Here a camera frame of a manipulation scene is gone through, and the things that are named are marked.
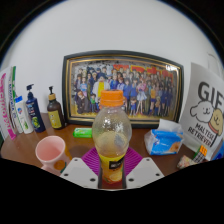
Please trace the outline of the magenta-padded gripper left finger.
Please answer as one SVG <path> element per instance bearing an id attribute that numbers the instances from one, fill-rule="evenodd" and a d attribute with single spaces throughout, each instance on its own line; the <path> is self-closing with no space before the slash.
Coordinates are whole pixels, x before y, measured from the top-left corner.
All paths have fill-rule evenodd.
<path id="1" fill-rule="evenodd" d="M 60 177 L 84 188 L 97 189 L 99 174 L 99 156 L 92 148 L 81 158 L 74 157 Z"/>

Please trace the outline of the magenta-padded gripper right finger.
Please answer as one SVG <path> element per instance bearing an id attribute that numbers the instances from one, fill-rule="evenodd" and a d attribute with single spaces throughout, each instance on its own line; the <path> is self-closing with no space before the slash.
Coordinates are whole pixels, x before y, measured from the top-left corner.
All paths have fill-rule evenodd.
<path id="1" fill-rule="evenodd" d="M 122 187 L 135 189 L 163 178 L 164 175 L 150 157 L 143 158 L 129 148 L 124 158 Z"/>

